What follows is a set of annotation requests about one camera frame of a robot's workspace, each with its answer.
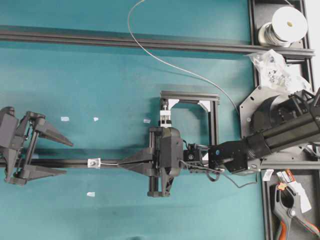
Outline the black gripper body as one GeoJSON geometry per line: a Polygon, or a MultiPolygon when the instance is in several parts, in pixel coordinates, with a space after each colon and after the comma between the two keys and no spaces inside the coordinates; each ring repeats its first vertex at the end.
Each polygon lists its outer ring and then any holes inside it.
{"type": "Polygon", "coordinates": [[[149,129],[149,146],[154,150],[154,175],[149,177],[147,195],[153,198],[169,197],[174,179],[181,172],[184,142],[179,130],[174,127],[153,127],[149,129]]]}

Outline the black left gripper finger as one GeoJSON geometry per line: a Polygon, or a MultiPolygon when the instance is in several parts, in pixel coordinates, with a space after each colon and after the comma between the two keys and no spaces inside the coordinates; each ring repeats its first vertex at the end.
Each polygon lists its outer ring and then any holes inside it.
{"type": "Polygon", "coordinates": [[[153,176],[153,166],[151,163],[131,163],[131,164],[120,164],[119,168],[123,168],[147,177],[153,176]]]}

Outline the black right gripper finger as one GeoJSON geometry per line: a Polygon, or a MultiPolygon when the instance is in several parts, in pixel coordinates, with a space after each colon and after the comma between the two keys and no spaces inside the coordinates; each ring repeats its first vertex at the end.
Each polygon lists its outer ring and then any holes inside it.
{"type": "Polygon", "coordinates": [[[151,161],[153,159],[153,148],[147,147],[132,156],[118,161],[118,165],[136,164],[151,161]]]}

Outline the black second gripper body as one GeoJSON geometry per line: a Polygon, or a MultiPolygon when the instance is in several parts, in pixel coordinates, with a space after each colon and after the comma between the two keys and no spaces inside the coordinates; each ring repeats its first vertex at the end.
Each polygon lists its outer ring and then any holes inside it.
{"type": "Polygon", "coordinates": [[[27,111],[23,118],[16,117],[15,108],[4,107],[0,110],[0,155],[5,162],[4,181],[8,184],[23,186],[28,182],[27,174],[31,173],[30,165],[35,151],[39,132],[36,127],[45,123],[46,116],[32,111],[27,111]],[[21,151],[32,129],[31,141],[24,161],[21,161],[21,151]]]}

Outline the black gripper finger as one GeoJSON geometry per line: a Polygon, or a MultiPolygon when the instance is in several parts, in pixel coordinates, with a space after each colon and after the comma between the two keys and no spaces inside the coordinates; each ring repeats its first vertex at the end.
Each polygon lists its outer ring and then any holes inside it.
{"type": "Polygon", "coordinates": [[[44,166],[26,164],[23,168],[14,174],[20,179],[41,179],[46,177],[55,177],[66,174],[66,170],[58,170],[44,166]]]}
{"type": "Polygon", "coordinates": [[[59,132],[50,122],[48,122],[44,118],[36,119],[34,130],[36,133],[38,133],[39,138],[47,139],[69,147],[74,146],[74,144],[69,139],[67,139],[61,132],[59,132]]]}

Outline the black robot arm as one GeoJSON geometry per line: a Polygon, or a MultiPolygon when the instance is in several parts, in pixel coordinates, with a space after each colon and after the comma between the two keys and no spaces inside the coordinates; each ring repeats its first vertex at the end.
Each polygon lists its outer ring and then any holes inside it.
{"type": "MultiPolygon", "coordinates": [[[[215,94],[163,91],[160,94],[160,122],[149,129],[149,147],[117,162],[117,166],[149,178],[150,197],[168,197],[182,168],[221,175],[220,166],[230,173],[246,175],[260,170],[263,160],[274,153],[320,139],[320,96],[301,90],[288,96],[270,89],[256,89],[240,106],[240,114],[251,113],[250,131],[241,140],[217,142],[215,94]],[[171,125],[176,104],[198,104],[209,117],[210,144],[185,144],[171,125]]],[[[38,138],[67,146],[65,138],[46,117],[28,111],[22,119],[13,107],[0,111],[0,154],[5,182],[25,185],[28,181],[63,175],[63,166],[34,165],[32,156],[38,138]]]]}

